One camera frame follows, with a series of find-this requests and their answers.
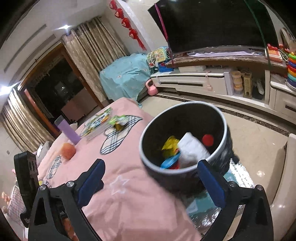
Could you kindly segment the red Skittles candy tube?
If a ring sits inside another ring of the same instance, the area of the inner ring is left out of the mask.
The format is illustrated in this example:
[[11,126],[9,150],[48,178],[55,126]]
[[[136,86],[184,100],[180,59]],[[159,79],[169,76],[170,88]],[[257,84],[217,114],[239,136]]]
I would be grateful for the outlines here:
[[205,134],[202,138],[202,143],[205,147],[211,147],[214,145],[214,137],[210,134]]

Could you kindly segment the blue plastic wrapper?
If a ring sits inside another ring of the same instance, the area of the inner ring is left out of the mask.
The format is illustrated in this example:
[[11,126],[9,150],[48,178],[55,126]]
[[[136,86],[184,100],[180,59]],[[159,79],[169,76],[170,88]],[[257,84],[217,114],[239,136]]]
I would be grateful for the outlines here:
[[179,161],[181,153],[177,152],[174,156],[171,156],[167,158],[163,163],[161,164],[162,169],[169,169],[169,166],[172,165],[174,162]]

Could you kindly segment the yellow snack wrapper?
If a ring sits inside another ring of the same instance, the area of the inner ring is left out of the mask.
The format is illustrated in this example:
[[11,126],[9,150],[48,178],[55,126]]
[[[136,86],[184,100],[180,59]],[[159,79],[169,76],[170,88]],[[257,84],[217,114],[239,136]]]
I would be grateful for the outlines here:
[[179,143],[179,139],[175,138],[174,136],[170,136],[165,144],[162,147],[162,156],[167,159],[170,158],[172,156],[175,156],[179,149],[178,149],[178,143]]

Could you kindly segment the red snack bag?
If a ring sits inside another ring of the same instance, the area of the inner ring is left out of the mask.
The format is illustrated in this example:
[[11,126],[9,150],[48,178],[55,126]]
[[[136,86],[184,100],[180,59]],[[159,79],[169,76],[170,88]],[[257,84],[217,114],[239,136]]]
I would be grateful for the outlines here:
[[174,162],[172,165],[169,166],[169,169],[171,169],[171,170],[175,170],[175,169],[179,169],[179,168],[180,168],[180,165],[179,165],[178,161]]

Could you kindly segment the black round trash bin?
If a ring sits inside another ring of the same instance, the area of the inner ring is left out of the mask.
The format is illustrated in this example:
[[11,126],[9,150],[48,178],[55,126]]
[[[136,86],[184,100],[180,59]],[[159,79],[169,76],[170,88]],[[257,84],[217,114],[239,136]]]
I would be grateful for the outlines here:
[[158,114],[142,133],[139,154],[147,173],[171,193],[201,188],[201,160],[222,175],[231,161],[239,162],[224,114],[202,101],[177,104]]

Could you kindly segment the beige curtain left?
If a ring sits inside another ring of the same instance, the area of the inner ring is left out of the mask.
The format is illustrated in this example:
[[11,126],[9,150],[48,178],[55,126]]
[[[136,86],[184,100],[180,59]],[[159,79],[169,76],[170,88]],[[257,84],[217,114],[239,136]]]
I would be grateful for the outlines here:
[[22,151],[36,151],[40,144],[53,142],[54,137],[35,118],[14,87],[8,95],[7,103],[1,111],[1,122]]

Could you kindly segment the beige curtain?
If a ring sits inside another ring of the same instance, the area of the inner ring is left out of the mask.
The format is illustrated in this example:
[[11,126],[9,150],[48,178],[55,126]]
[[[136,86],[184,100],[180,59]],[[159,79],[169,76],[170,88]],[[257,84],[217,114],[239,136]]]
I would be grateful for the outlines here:
[[95,96],[100,102],[106,101],[99,73],[127,55],[123,44],[98,17],[71,29],[61,41]]
[[8,95],[7,103],[1,111],[1,122],[22,151],[36,151],[40,144],[53,142],[54,137],[35,118],[14,87]]

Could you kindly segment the orange peach fruit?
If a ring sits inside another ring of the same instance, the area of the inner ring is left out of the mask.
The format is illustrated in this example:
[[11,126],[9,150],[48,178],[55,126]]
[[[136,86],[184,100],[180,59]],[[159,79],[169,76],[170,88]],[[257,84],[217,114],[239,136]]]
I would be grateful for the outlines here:
[[69,161],[76,154],[76,148],[70,143],[64,143],[61,147],[60,154],[64,160]]

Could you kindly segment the pink blanket table cover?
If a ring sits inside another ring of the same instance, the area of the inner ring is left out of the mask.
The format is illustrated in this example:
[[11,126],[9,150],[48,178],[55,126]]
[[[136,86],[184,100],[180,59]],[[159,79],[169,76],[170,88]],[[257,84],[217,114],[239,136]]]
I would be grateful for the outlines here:
[[61,134],[39,165],[39,180],[46,180],[50,187],[60,186],[102,159],[106,165],[104,188],[93,195],[83,212],[103,240],[200,240],[182,202],[150,177],[140,160],[139,141],[151,115],[128,98],[110,107],[113,115],[132,119],[119,146],[107,150],[110,131],[90,141],[83,138],[73,158],[53,168],[54,159],[67,142]]

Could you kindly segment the stack of children books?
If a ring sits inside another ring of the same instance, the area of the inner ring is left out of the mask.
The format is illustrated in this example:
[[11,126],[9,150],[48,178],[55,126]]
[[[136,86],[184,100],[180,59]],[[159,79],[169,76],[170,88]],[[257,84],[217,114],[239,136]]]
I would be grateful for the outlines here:
[[102,113],[92,116],[84,123],[80,137],[90,141],[97,135],[103,133],[110,126],[109,120],[111,116],[112,108],[107,108]]

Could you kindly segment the green snack wrapper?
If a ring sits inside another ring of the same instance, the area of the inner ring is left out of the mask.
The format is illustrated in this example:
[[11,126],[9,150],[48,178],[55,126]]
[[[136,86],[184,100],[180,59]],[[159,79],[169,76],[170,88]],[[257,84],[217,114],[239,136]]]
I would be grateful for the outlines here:
[[120,132],[128,123],[128,117],[125,115],[115,115],[109,120],[109,124]]

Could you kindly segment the white TV cabinet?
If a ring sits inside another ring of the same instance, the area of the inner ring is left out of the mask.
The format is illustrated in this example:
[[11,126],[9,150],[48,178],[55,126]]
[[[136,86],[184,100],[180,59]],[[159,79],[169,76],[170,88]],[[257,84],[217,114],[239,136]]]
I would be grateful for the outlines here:
[[295,91],[286,85],[289,68],[265,54],[191,53],[151,75],[158,88],[229,101],[295,123]]

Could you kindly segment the beige curtain right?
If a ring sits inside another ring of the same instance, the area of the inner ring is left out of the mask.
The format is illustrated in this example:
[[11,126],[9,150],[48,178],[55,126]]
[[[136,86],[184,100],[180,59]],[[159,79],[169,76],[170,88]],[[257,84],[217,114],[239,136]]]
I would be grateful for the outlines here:
[[95,96],[100,102],[106,101],[99,73],[127,55],[123,44],[98,17],[71,29],[61,41]]

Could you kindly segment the colourful toy play set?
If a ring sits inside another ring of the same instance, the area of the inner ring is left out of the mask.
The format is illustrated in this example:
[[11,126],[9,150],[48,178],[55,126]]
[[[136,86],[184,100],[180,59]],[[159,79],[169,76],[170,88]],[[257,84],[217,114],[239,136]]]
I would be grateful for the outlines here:
[[173,68],[168,68],[166,66],[166,63],[170,60],[171,55],[168,47],[160,47],[147,54],[147,62],[152,74],[156,72],[163,73],[173,71]]

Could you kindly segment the red hanging chinese decoration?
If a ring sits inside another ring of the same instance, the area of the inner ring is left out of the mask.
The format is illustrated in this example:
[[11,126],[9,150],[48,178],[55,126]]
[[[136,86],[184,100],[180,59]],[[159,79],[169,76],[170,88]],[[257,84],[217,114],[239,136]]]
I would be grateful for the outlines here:
[[131,25],[131,22],[129,20],[129,18],[126,18],[125,15],[124,15],[124,12],[123,12],[123,9],[122,8],[119,8],[117,6],[117,3],[116,1],[112,0],[109,2],[109,8],[114,10],[114,16],[118,19],[121,20],[121,25],[128,29],[129,30],[129,37],[136,40],[138,42],[138,45],[140,46],[140,48],[142,49],[142,51],[146,51],[146,47],[145,45],[143,44],[143,42],[141,41],[139,35],[138,35],[138,32],[136,29],[134,29]]

